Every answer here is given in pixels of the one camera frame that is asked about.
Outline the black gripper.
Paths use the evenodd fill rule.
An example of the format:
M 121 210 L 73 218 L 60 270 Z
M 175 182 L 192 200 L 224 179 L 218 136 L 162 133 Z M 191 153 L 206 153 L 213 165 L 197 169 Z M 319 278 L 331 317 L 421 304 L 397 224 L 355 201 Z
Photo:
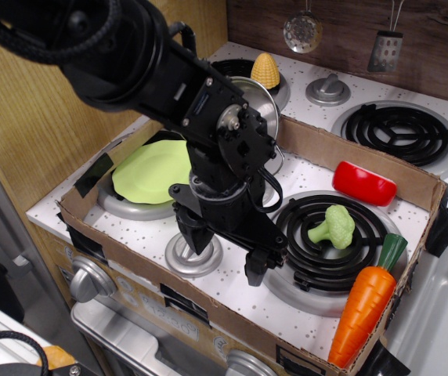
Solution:
M 267 251 L 284 251 L 287 238 L 268 214 L 280 208 L 283 189 L 264 164 L 252 169 L 250 161 L 240 161 L 243 178 L 235 176 L 220 155 L 195 146 L 190 157 L 189 183 L 169 188 L 175 200 L 179 227 L 190 249 L 197 255 L 215 234 L 248 250 L 245 275 L 249 286 L 258 287 L 268 269 L 276 267 Z

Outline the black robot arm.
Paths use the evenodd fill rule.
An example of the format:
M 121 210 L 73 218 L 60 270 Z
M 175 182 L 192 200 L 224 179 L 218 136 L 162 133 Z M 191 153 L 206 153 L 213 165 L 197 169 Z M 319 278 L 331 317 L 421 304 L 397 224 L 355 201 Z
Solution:
M 0 46 L 58 66 L 76 95 L 103 111 L 134 110 L 185 140 L 191 171 L 175 184 L 179 229 L 203 251 L 219 235 L 247 251 L 258 286 L 287 259 L 287 238 L 262 203 L 276 140 L 229 78 L 199 59 L 193 32 L 148 1 L 0 1 Z

